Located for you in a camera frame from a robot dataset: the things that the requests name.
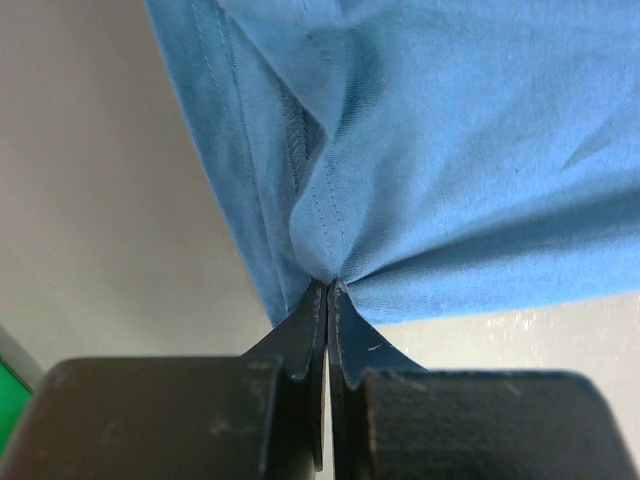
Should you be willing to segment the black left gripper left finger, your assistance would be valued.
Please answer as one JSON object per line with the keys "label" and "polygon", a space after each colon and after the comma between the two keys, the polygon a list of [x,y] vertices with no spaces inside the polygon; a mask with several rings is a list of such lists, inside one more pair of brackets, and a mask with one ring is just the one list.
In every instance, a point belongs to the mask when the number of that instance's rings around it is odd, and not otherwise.
{"label": "black left gripper left finger", "polygon": [[246,352],[281,361],[266,443],[268,473],[323,469],[327,290],[312,281],[294,311]]}

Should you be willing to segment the blue t-shirt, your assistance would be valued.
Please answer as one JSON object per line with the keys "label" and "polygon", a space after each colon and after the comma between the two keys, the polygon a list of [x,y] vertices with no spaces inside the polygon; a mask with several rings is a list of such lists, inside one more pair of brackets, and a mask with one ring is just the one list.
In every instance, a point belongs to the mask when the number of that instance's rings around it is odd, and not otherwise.
{"label": "blue t-shirt", "polygon": [[639,286],[635,1],[150,1],[274,323],[312,280],[385,324]]}

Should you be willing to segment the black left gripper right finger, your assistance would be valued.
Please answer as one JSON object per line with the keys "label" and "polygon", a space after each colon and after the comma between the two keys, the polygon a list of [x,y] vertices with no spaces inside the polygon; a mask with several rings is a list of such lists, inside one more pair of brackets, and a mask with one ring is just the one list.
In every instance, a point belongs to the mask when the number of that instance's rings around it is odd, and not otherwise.
{"label": "black left gripper right finger", "polygon": [[334,475],[372,479],[368,401],[361,387],[370,370],[426,369],[398,350],[357,311],[347,288],[335,281],[327,295],[327,354],[331,394]]}

